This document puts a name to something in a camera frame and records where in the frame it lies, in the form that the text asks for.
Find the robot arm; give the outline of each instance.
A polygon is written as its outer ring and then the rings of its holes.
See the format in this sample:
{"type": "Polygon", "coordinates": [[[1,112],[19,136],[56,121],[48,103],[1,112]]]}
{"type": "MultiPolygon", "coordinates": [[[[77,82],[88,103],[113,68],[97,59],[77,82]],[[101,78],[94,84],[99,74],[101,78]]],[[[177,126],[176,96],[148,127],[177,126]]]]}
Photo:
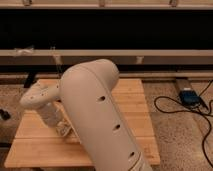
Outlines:
{"type": "MultiPolygon", "coordinates": [[[[152,171],[110,93],[118,74],[108,60],[76,65],[63,74],[49,99],[60,97],[97,171],[152,171]]],[[[49,102],[38,101],[37,108],[49,102]]]]}

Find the wooden table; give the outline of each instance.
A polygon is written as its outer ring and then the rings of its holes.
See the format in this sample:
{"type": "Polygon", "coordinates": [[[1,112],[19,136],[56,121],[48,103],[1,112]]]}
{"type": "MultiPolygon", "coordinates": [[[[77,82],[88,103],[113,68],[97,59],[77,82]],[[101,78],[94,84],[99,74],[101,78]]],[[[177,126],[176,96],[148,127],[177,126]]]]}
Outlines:
{"type": "MultiPolygon", "coordinates": [[[[52,84],[57,80],[39,80],[52,84]]],[[[155,136],[139,79],[120,79],[112,91],[129,127],[151,165],[160,163],[155,136]]],[[[5,161],[6,168],[83,167],[92,162],[75,135],[61,138],[36,111],[26,110],[5,161]]]]}

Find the black cable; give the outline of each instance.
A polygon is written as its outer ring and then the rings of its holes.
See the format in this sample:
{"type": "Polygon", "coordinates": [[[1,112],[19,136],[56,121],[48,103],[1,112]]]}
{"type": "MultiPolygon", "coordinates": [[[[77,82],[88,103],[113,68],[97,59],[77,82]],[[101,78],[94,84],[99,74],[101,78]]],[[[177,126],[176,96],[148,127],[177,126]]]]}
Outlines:
{"type": "Polygon", "coordinates": [[[206,86],[206,88],[203,89],[203,91],[201,91],[201,93],[199,94],[199,97],[201,97],[203,95],[203,93],[206,92],[206,90],[210,87],[210,85],[213,83],[213,80],[211,80],[208,85],[206,86]]]}
{"type": "MultiPolygon", "coordinates": [[[[210,87],[210,85],[213,83],[213,80],[211,80],[208,85],[201,91],[201,93],[199,94],[199,97],[201,97],[206,91],[207,89],[210,87]]],[[[207,162],[209,163],[209,165],[213,168],[213,163],[211,162],[211,160],[209,159],[208,155],[207,155],[207,152],[206,152],[206,148],[205,148],[205,143],[206,143],[206,140],[208,139],[208,136],[210,135],[211,131],[212,131],[212,124],[210,122],[210,120],[208,119],[208,117],[213,117],[213,115],[211,115],[212,113],[212,103],[213,103],[213,100],[210,100],[209,101],[209,110],[207,113],[204,113],[200,110],[200,106],[201,104],[198,104],[196,106],[193,106],[193,107],[189,107],[189,106],[184,106],[181,102],[171,98],[171,97],[168,97],[168,96],[158,96],[154,99],[154,106],[156,107],[156,109],[158,111],[160,111],[161,113],[166,113],[166,114],[174,114],[174,113],[182,113],[182,112],[190,112],[190,113],[194,113],[194,114],[197,114],[197,115],[200,115],[202,116],[208,123],[208,131],[207,133],[204,135],[203,137],[203,140],[202,140],[202,151],[203,151],[203,154],[207,160],[207,162]],[[175,111],[165,111],[165,110],[162,110],[159,108],[159,106],[157,105],[157,102],[158,100],[160,99],[169,99],[175,103],[177,103],[178,105],[182,106],[183,108],[185,109],[181,109],[181,110],[175,110],[175,111]]]]}

